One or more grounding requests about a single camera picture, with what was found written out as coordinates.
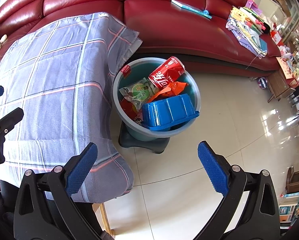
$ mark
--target coca-cola can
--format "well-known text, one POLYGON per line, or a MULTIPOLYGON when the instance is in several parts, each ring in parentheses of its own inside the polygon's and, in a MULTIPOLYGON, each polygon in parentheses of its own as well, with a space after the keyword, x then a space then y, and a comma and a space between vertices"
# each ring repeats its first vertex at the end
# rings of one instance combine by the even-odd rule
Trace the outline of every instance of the coca-cola can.
POLYGON ((176 57, 170 57, 149 75, 149 80, 162 90, 169 83, 176 81, 184 72, 185 67, 182 62, 176 57))

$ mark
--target gray bucket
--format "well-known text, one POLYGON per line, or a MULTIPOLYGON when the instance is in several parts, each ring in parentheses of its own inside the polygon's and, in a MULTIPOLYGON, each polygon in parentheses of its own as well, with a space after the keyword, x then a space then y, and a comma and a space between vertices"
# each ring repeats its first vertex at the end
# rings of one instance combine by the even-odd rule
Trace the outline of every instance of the gray bucket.
MULTIPOLYGON (((160 66, 164 62, 165 59, 156 57, 148 57, 135 60, 128 64, 131 67, 131 73, 126 78, 124 78, 122 72, 119 72, 114 80, 114 107, 118 112, 120 118, 126 124, 127 130, 130 135, 140 141, 153 141, 157 138, 167 138, 174 136, 185 131, 195 121, 195 119, 192 119, 180 125, 173 126, 169 131, 151 131, 131 120, 120 106, 120 101, 123 99, 123 96, 119 92, 119 89, 137 82, 144 77, 147 78, 158 66, 160 66)), ((201 95, 192 76, 187 71, 185 71, 185 73, 180 76, 177 81, 188 83, 188 86, 185 88, 182 94, 188 94, 191 98, 194 108, 199 111, 201 108, 201 95)))

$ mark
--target table covered with cloth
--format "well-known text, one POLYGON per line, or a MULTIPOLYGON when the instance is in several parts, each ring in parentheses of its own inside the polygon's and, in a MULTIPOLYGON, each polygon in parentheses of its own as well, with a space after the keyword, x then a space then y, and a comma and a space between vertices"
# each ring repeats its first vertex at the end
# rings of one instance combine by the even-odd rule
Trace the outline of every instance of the table covered with cloth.
POLYGON ((142 43, 138 34, 94 13, 15 41, 0 61, 0 119, 17 107, 24 118, 5 136, 1 180, 19 187, 27 169, 51 171, 93 142, 97 160, 72 199, 102 203, 132 189, 134 176, 111 141, 109 117, 113 80, 142 43))

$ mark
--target blue book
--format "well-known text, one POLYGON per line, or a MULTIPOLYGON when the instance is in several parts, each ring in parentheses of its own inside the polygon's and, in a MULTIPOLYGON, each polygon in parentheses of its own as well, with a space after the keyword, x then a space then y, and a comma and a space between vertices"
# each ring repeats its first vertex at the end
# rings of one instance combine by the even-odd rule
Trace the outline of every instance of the blue book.
POLYGON ((171 0, 172 3, 176 4, 177 6, 181 7, 181 8, 184 8, 184 9, 187 9, 187 10, 190 10, 192 12, 195 12, 197 14, 200 14, 208 19, 211 19, 211 16, 204 13, 203 11, 201 11, 200 9, 196 8, 196 7, 193 7, 193 6, 190 6, 188 4, 185 4, 185 3, 182 3, 182 2, 178 2, 178 1, 175 1, 175 0, 171 0))

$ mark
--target metal bolt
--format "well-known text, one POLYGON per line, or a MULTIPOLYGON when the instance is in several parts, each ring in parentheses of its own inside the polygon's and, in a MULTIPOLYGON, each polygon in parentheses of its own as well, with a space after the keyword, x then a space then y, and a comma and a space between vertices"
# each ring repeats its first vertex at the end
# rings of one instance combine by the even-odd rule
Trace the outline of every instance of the metal bolt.
POLYGON ((55 168, 54 168, 54 172, 56 172, 56 173, 59 173, 59 172, 61 172, 62 171, 62 166, 56 166, 55 168))
POLYGON ((266 176, 266 177, 269 175, 269 172, 268 172, 267 170, 263 170, 262 173, 263 173, 263 175, 266 176))
POLYGON ((234 165, 232 167, 232 169, 233 169, 233 171, 236 171, 236 172, 239 172, 241 170, 241 168, 239 166, 237 166, 237 165, 234 165))
POLYGON ((30 176, 32 174, 32 171, 31 170, 27 170, 26 172, 25 172, 25 176, 30 176))

